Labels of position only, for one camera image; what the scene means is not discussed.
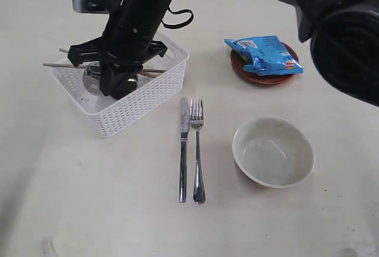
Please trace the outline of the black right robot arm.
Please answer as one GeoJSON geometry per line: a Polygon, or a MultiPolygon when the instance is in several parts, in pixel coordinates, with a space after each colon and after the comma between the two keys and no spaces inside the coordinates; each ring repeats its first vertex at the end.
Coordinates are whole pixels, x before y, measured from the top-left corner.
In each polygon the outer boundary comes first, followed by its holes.
{"type": "MultiPolygon", "coordinates": [[[[167,48],[155,39],[173,0],[72,0],[82,14],[106,14],[102,34],[68,50],[77,68],[99,63],[99,89],[120,99],[127,81],[167,48]]],[[[294,32],[308,43],[319,75],[332,87],[357,100],[378,105],[378,0],[242,0],[239,15],[258,23],[281,24],[274,9],[292,12],[294,32]]]]}

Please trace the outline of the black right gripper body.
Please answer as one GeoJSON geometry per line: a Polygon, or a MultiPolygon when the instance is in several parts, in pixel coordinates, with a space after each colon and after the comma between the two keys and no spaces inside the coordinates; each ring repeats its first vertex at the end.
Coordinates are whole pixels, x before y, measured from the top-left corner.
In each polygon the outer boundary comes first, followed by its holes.
{"type": "Polygon", "coordinates": [[[166,47],[153,38],[167,10],[168,0],[123,0],[117,11],[108,14],[100,37],[70,47],[69,61],[74,66],[95,60],[139,66],[163,55],[166,47]]]}

